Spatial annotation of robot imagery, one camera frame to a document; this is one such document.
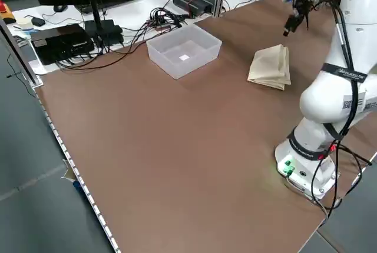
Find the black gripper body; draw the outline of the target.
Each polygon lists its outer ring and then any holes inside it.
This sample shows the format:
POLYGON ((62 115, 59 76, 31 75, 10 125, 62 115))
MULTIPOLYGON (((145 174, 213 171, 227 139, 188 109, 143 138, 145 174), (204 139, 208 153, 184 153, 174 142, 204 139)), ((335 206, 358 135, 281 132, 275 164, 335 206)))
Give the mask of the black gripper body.
POLYGON ((296 18, 308 16, 312 0, 292 0, 293 16, 296 18))

